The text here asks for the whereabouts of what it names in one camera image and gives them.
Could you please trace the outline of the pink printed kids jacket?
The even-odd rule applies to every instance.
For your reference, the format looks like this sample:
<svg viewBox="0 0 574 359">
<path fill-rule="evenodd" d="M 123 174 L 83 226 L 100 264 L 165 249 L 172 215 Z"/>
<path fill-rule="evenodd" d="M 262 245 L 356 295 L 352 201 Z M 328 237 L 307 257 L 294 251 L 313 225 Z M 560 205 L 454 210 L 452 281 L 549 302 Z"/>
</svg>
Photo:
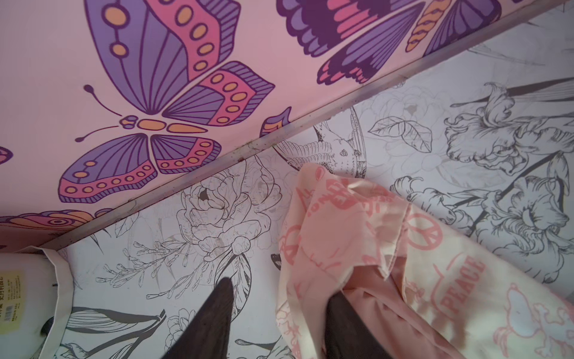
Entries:
<svg viewBox="0 0 574 359">
<path fill-rule="evenodd" d="M 571 358 L 573 307 L 510 263 L 367 180 L 308 163 L 281 231 L 276 321 L 323 358 L 343 293 L 395 358 Z"/>
</svg>

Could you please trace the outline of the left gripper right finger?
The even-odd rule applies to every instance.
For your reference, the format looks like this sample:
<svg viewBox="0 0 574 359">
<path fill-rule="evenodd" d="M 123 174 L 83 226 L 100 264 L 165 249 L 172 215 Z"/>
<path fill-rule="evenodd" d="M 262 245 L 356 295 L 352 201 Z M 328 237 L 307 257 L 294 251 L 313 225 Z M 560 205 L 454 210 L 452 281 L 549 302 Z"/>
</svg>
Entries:
<svg viewBox="0 0 574 359">
<path fill-rule="evenodd" d="M 329 359 L 391 358 L 342 292 L 327 302 L 324 346 Z"/>
</svg>

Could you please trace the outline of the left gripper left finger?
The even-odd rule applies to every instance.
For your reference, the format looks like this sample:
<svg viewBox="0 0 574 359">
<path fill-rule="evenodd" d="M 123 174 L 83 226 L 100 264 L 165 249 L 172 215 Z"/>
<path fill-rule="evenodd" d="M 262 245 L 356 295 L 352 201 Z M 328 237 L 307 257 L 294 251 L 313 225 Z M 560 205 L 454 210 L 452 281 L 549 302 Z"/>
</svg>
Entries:
<svg viewBox="0 0 574 359">
<path fill-rule="evenodd" d="M 227 358 L 233 300 L 231 279 L 221 279 L 163 358 Z"/>
</svg>

